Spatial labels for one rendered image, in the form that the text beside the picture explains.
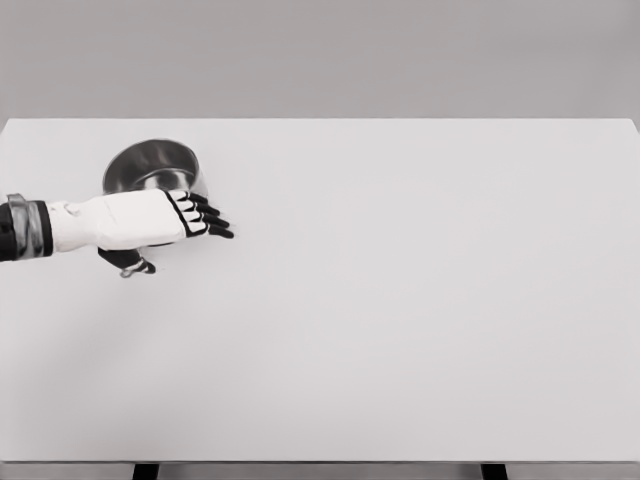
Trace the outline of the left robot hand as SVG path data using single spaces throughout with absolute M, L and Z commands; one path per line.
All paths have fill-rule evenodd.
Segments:
M 148 189 L 100 198 L 96 226 L 99 256 L 120 276 L 153 274 L 155 266 L 140 250 L 171 245 L 202 235 L 232 239 L 230 224 L 206 197 L 188 190 Z

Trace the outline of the silver metal pot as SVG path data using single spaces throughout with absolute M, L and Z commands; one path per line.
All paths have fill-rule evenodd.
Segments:
M 209 196 L 195 152 L 170 139 L 149 139 L 128 146 L 111 160 L 103 175 L 104 194 L 152 188 Z

